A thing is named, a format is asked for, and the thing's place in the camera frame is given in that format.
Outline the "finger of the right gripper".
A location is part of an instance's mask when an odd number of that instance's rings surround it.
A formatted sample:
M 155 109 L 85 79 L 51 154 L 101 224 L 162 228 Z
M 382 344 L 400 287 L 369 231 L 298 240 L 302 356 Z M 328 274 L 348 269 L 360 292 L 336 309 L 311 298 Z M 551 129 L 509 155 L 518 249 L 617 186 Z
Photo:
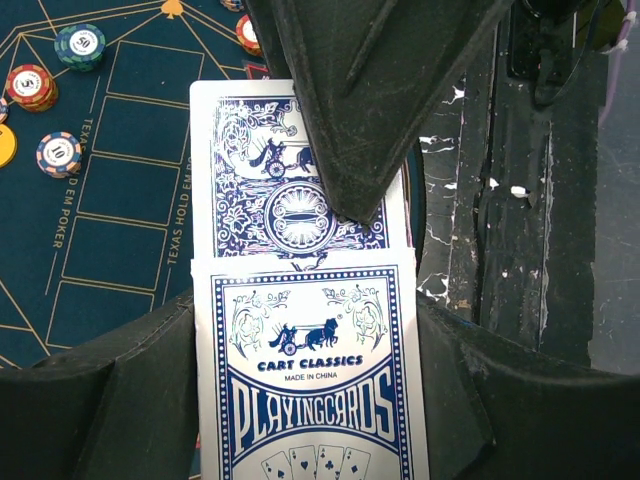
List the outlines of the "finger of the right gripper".
M 509 5 L 254 0 L 245 7 L 271 74 L 293 82 L 331 207 L 367 223 L 420 127 Z

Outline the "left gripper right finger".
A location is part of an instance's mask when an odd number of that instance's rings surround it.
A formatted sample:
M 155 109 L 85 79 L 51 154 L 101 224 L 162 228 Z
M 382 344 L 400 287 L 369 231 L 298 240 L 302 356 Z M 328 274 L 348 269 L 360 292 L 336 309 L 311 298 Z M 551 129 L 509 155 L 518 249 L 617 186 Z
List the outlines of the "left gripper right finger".
M 639 379 L 574 365 L 417 293 L 433 479 L 636 479 Z

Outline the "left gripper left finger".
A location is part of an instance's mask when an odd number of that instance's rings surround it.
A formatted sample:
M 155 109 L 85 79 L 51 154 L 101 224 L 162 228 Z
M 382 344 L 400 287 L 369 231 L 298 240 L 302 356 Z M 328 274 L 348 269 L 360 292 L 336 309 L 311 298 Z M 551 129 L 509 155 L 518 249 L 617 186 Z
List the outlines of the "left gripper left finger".
M 1 373 L 4 479 L 186 479 L 197 434 L 190 294 Z

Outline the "orange poker chip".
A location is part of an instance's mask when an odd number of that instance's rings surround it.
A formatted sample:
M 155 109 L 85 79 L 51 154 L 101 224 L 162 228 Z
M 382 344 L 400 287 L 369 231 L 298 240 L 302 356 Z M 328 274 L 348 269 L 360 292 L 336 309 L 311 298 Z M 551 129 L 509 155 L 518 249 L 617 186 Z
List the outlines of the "orange poker chip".
M 240 45 L 247 53 L 257 57 L 262 56 L 262 50 L 257 39 L 257 35 L 247 14 L 243 15 L 238 20 L 235 32 Z
M 15 67 L 9 73 L 5 87 L 10 98 L 29 112 L 44 112 L 52 108 L 59 97 L 53 77 L 35 64 Z

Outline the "blue-backed playing cards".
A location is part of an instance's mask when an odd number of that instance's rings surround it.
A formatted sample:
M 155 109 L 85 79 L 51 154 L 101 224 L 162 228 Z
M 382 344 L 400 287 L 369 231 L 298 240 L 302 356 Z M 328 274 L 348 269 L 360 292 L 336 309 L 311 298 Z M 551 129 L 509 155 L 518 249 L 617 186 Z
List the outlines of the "blue-backed playing cards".
M 362 224 L 330 206 L 290 80 L 199 80 L 189 89 L 194 258 L 280 259 L 295 272 L 347 257 L 417 265 L 404 179 Z

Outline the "blue playing card deck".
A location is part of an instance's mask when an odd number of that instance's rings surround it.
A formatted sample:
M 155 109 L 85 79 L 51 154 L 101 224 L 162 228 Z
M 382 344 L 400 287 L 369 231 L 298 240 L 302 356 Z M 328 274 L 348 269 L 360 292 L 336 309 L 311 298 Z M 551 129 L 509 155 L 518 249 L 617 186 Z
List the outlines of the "blue playing card deck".
M 429 475 L 410 248 L 196 260 L 206 479 Z

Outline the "white-blue poker chip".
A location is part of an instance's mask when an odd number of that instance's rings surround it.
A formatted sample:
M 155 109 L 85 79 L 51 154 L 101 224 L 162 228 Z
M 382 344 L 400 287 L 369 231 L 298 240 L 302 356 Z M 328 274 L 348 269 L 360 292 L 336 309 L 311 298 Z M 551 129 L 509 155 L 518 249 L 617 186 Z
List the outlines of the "white-blue poker chip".
M 4 98 L 0 98 L 0 123 L 4 123 L 9 116 L 9 105 Z
M 81 144 L 68 132 L 48 134 L 36 148 L 36 165 L 53 178 L 76 174 L 81 169 L 81 160 Z
M 220 0 L 220 3 L 231 12 L 241 12 L 245 9 L 242 0 Z

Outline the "green poker chip stack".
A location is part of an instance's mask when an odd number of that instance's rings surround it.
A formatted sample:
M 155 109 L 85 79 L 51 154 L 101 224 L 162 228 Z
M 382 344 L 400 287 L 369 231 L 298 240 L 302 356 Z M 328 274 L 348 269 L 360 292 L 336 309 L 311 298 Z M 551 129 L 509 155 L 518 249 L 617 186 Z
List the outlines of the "green poker chip stack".
M 54 50 L 66 67 L 88 72 L 98 67 L 106 44 L 106 37 L 97 26 L 80 23 L 64 27 L 58 32 Z

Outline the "orange big blind button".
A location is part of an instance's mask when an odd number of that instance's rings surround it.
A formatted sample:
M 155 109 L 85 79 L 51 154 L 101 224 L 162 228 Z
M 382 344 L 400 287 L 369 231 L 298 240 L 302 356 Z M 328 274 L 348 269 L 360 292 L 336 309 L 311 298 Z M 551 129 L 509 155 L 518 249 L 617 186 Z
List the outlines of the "orange big blind button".
M 0 167 L 8 165 L 17 152 L 17 137 L 6 124 L 0 125 Z

